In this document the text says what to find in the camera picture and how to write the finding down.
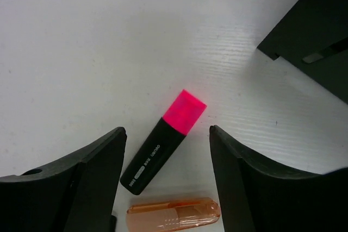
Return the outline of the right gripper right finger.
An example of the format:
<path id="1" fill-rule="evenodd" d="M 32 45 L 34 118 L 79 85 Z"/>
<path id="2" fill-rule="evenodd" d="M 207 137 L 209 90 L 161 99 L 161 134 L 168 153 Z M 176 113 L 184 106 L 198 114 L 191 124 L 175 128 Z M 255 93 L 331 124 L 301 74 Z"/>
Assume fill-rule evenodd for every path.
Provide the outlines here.
<path id="1" fill-rule="evenodd" d="M 218 126 L 209 143 L 225 231 L 347 231 L 346 168 L 298 170 Z"/>

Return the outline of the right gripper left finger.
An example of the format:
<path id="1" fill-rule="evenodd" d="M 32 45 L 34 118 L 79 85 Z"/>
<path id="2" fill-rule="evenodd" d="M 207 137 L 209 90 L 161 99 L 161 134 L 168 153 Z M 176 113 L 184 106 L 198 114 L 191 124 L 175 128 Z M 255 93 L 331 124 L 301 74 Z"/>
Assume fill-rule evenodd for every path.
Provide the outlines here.
<path id="1" fill-rule="evenodd" d="M 126 131 L 22 175 L 1 177 L 1 231 L 115 231 Z"/>

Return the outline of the orange translucent correction tape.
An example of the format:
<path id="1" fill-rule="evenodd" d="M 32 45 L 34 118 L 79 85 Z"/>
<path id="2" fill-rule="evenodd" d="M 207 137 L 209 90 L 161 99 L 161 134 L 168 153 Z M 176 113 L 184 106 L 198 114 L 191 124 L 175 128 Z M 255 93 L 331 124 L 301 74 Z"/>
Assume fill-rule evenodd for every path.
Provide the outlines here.
<path id="1" fill-rule="evenodd" d="M 179 231 L 217 222 L 221 210 L 211 198 L 133 205 L 127 210 L 129 231 Z"/>

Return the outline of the pink cap black highlighter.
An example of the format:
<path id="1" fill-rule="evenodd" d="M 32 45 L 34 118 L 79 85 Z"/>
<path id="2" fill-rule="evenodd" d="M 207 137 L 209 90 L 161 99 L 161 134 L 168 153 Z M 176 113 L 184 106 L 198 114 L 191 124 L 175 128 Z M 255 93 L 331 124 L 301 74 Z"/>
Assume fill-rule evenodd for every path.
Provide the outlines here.
<path id="1" fill-rule="evenodd" d="M 134 155 L 120 183 L 139 195 L 183 142 L 207 105 L 182 90 Z"/>

